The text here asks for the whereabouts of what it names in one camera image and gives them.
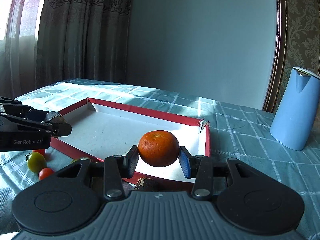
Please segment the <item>dark wooden door frame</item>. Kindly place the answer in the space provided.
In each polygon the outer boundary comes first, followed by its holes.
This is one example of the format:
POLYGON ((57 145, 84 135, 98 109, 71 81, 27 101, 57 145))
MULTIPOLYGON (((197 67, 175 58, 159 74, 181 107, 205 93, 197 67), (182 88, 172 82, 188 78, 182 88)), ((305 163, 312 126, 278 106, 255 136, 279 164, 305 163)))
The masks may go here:
POLYGON ((263 111, 273 113, 281 87, 285 67, 285 56, 287 49, 287 0, 276 0, 277 2, 277 28, 274 60, 271 77, 265 96, 263 111))

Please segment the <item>orange tangerine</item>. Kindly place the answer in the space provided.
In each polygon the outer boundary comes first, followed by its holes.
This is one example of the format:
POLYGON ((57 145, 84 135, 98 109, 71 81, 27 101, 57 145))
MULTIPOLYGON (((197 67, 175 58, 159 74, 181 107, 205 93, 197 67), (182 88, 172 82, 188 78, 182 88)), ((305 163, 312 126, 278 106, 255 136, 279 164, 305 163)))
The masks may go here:
POLYGON ((141 137, 138 150, 145 163, 153 167, 166 167, 177 160, 180 144, 171 132, 156 130, 141 137))

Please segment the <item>brown patterned curtain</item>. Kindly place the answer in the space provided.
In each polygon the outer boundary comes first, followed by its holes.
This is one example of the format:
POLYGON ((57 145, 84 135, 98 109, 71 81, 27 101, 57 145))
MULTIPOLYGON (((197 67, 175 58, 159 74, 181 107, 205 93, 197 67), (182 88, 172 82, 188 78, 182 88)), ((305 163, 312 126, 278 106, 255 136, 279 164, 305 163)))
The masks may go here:
POLYGON ((123 83, 131 0, 1 0, 1 95, 61 80, 123 83))

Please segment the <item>dark sugarcane piece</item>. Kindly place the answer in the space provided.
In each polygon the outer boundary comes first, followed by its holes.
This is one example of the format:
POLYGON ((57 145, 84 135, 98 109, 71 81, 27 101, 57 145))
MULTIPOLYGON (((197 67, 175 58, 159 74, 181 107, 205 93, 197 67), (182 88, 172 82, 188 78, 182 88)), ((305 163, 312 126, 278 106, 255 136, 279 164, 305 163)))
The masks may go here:
POLYGON ((135 191, 162 191, 163 187, 161 183, 151 179, 151 178, 139 178, 135 185, 135 191))
POLYGON ((64 117, 56 111, 51 111, 46 114, 45 121, 51 124, 66 124, 64 117))

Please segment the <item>green tomato with stem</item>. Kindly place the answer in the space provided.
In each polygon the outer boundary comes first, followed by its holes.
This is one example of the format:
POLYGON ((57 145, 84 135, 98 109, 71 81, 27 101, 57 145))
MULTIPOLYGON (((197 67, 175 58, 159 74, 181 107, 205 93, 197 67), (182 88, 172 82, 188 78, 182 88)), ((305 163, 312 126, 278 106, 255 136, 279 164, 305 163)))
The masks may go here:
POLYGON ((25 156, 27 167, 33 173, 39 173, 42 169, 47 167, 45 157, 39 152, 31 152, 25 156))

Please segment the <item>red cardboard tray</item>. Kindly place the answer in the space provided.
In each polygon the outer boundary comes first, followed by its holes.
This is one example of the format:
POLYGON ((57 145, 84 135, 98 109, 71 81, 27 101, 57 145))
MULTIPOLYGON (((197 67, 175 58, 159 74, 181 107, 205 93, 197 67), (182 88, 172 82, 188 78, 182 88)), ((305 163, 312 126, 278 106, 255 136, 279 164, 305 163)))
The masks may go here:
POLYGON ((125 155, 145 133, 155 130, 171 132, 191 155, 210 155, 209 124, 203 119, 95 98, 85 98, 60 114, 72 132, 52 138, 51 146, 73 159, 104 161, 125 155))

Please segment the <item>red cherry tomato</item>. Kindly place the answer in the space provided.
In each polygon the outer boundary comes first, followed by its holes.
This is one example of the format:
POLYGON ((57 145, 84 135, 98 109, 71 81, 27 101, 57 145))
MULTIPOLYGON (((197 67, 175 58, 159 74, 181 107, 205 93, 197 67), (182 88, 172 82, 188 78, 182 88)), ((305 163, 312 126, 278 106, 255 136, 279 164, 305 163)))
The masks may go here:
POLYGON ((54 171, 51 169, 51 168, 43 168, 39 174, 38 174, 38 177, 39 177, 39 180, 43 180, 45 178, 47 178, 48 176, 51 176, 52 174, 54 174, 54 171))
POLYGON ((45 156, 45 154, 46 154, 46 150, 45 149, 33 150, 33 152, 37 152, 37 153, 39 153, 39 154, 41 154, 43 156, 45 156))

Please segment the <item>blue electric kettle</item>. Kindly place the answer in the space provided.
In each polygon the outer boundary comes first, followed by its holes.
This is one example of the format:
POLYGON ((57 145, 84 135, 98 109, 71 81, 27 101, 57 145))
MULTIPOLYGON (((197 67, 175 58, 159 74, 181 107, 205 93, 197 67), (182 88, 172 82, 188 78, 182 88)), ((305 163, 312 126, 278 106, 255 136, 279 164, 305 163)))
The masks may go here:
POLYGON ((306 145, 319 104, 319 76, 293 67, 270 133, 284 146, 300 151, 306 145))

